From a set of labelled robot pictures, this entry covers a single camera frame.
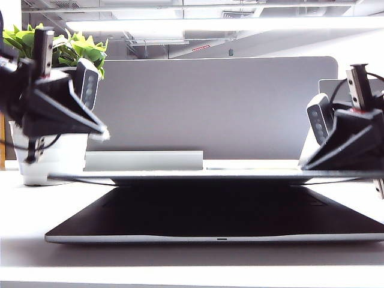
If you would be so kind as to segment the right gripper with rail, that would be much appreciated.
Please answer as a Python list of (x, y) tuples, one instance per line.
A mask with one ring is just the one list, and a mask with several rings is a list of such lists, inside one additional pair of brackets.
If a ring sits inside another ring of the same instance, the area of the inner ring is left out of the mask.
[(347, 72), (353, 107), (335, 112), (333, 131), (303, 170), (383, 170), (383, 99), (372, 94), (365, 66)]

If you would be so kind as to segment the left gripper with rail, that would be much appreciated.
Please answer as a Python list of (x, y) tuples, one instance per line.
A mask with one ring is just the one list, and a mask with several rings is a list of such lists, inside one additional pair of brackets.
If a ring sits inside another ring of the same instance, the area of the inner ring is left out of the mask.
[(32, 59), (20, 59), (1, 37), (1, 112), (28, 137), (90, 134), (100, 141), (110, 139), (107, 126), (74, 92), (70, 77), (38, 80), (50, 76), (53, 37), (52, 27), (35, 30)]

